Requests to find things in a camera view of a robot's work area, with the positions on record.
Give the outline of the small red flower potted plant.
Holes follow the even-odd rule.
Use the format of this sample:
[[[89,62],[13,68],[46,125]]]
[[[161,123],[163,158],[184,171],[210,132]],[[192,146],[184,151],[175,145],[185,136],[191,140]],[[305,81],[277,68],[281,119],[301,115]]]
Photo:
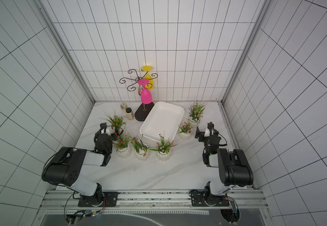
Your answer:
[[[188,140],[192,135],[192,125],[189,119],[187,119],[182,125],[179,125],[179,138]]]

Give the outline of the green potted plant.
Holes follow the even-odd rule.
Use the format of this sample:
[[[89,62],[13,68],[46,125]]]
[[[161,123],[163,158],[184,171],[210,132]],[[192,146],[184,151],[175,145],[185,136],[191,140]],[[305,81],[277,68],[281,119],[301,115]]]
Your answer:
[[[203,117],[206,105],[203,103],[195,102],[189,108],[189,121],[192,127],[197,127]]]
[[[148,146],[143,143],[142,137],[133,137],[131,140],[131,144],[136,153],[136,157],[140,161],[145,161],[148,159]]]

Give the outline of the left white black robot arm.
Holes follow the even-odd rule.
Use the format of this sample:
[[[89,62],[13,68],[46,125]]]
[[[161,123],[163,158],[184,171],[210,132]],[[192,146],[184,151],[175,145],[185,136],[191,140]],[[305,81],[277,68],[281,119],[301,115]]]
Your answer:
[[[108,165],[113,150],[111,135],[109,126],[101,123],[94,136],[94,150],[62,147],[47,161],[42,171],[42,180],[79,193],[80,206],[108,206],[108,198],[102,192],[102,186],[85,177],[81,169],[83,166]]]

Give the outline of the pink potted plant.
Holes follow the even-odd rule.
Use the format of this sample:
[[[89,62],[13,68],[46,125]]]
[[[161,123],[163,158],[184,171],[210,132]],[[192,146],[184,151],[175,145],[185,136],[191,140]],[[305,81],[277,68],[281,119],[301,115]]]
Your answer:
[[[158,159],[167,161],[170,159],[171,150],[177,146],[173,141],[166,141],[164,136],[159,134],[160,141],[157,142],[155,148],[149,148],[149,151],[157,152]]]

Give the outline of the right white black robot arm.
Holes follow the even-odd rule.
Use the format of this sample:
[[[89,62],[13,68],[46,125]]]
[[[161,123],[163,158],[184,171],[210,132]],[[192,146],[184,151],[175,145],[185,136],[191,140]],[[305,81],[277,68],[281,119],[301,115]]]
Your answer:
[[[248,160],[241,149],[228,150],[220,144],[221,137],[214,128],[200,131],[196,128],[195,138],[204,143],[203,163],[207,167],[218,168],[224,189],[212,192],[209,181],[203,190],[191,190],[191,204],[194,207],[228,207],[234,200],[226,195],[233,186],[245,187],[253,184],[254,176]]]

